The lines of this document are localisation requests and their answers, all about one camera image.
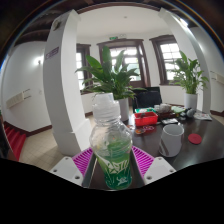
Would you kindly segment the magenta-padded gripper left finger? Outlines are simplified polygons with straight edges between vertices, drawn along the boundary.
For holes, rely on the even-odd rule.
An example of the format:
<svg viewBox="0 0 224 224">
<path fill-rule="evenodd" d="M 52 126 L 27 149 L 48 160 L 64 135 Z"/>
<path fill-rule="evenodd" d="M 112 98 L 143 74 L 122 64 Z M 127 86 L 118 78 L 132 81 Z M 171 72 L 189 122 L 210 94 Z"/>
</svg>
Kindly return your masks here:
<svg viewBox="0 0 224 224">
<path fill-rule="evenodd" d="M 88 188 L 95 168 L 96 157 L 91 148 L 76 154 L 73 157 L 63 157 L 50 173 L 57 175 L 76 185 Z"/>
</svg>

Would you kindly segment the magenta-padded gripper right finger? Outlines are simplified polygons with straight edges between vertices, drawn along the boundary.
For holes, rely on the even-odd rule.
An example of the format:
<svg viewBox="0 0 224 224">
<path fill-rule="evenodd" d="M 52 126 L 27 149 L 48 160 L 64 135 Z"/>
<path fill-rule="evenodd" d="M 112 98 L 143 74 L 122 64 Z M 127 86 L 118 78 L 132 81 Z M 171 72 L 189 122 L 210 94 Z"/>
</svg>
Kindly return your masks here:
<svg viewBox="0 0 224 224">
<path fill-rule="evenodd" d="M 153 183 L 175 172 L 163 157 L 153 157 L 136 146 L 132 147 L 131 163 L 138 186 Z"/>
</svg>

